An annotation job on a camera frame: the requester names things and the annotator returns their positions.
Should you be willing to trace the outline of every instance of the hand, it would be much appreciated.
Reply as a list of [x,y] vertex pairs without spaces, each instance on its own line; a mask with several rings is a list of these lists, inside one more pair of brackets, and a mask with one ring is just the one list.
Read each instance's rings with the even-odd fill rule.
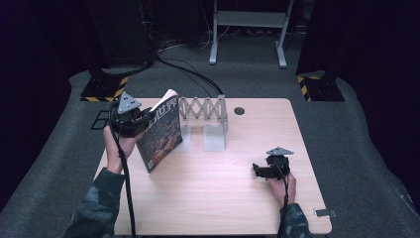
[[[142,138],[146,131],[140,133],[136,137],[128,138],[128,137],[120,137],[119,142],[121,149],[123,149],[126,159],[128,159],[131,154],[133,153],[134,146],[136,142]],[[118,147],[112,137],[112,132],[109,126],[106,126],[103,130],[103,136],[105,140],[105,148],[106,148],[106,155],[108,160],[107,170],[115,173],[120,174],[123,170],[123,164],[121,163],[120,154],[118,154]]]
[[[272,192],[274,192],[274,196],[280,204],[280,207],[283,207],[284,197],[286,195],[283,179],[268,178],[267,181],[271,185]],[[294,197],[296,196],[296,178],[290,173],[286,176],[286,181],[288,182],[288,204],[291,204],[294,203]]]

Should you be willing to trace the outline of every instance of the book cover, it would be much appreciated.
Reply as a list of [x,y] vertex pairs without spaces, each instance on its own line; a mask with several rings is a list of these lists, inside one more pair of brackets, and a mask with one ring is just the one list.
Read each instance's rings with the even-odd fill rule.
[[156,113],[145,135],[137,142],[137,148],[151,173],[160,161],[182,142],[178,95],[168,90],[151,111]]

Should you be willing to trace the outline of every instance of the black round hole cover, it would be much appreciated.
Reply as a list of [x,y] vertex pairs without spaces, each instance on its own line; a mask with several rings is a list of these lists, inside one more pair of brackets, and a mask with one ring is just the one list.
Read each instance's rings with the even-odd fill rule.
[[237,107],[237,108],[235,108],[235,109],[234,109],[234,112],[235,112],[235,114],[237,114],[237,115],[244,115],[245,110],[244,110],[244,108],[242,108],[242,107]]

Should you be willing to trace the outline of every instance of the table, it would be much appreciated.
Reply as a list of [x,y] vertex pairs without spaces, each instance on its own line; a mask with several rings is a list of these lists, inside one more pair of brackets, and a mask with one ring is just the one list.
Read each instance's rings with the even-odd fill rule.
[[248,27],[271,27],[281,28],[278,41],[275,41],[278,64],[281,68],[287,68],[284,56],[283,43],[290,19],[291,9],[294,0],[288,0],[287,10],[284,13],[271,12],[239,12],[239,11],[219,11],[217,0],[214,0],[213,10],[213,44],[210,52],[210,64],[216,64],[218,49],[218,26],[248,26]]
[[[143,107],[158,98],[140,99]],[[229,131],[226,151],[203,151],[203,119],[191,126],[188,152],[172,151],[149,175],[137,149],[128,161],[136,230],[140,235],[244,235],[276,234],[279,205],[264,178],[257,178],[253,163],[265,167],[268,150],[281,147],[297,179],[296,202],[314,234],[332,229],[330,218],[313,209],[325,208],[318,182],[287,99],[226,98]],[[236,115],[242,107],[245,114]],[[98,173],[106,165],[105,152]],[[125,189],[115,224],[116,234],[131,234]]]

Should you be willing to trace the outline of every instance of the jacket sleeve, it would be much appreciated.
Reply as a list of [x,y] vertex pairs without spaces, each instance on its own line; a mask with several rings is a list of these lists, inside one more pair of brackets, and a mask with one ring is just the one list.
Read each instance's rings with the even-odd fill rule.
[[297,203],[287,205],[282,237],[313,237],[309,232],[308,220]]
[[64,237],[112,237],[123,183],[123,175],[103,168],[78,205]]

